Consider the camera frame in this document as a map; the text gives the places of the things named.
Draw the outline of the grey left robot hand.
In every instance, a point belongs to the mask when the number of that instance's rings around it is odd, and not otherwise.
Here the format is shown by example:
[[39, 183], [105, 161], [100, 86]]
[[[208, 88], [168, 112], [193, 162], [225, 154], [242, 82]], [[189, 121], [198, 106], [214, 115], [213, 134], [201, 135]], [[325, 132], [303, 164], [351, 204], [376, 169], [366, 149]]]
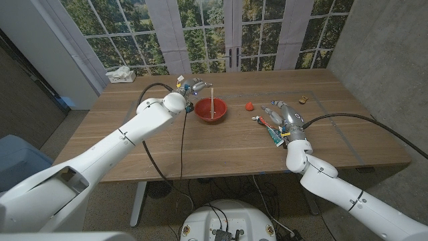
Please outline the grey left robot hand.
[[212, 83], [204, 82], [201, 78], [187, 79], [179, 83], [177, 92], [187, 98], [190, 95], [196, 95], [204, 88], [210, 88], [212, 86]]

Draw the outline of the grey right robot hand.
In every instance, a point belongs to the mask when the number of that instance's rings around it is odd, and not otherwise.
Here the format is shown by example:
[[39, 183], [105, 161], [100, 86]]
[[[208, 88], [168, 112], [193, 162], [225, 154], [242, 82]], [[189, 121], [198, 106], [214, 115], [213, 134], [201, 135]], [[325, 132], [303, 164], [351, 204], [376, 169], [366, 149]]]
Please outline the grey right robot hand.
[[306, 135], [303, 130], [304, 119], [302, 116], [283, 101], [273, 100], [271, 104], [277, 106], [281, 110], [281, 114], [264, 105], [261, 106], [261, 109], [281, 128], [281, 134], [284, 134], [284, 137], [289, 142], [305, 140]]

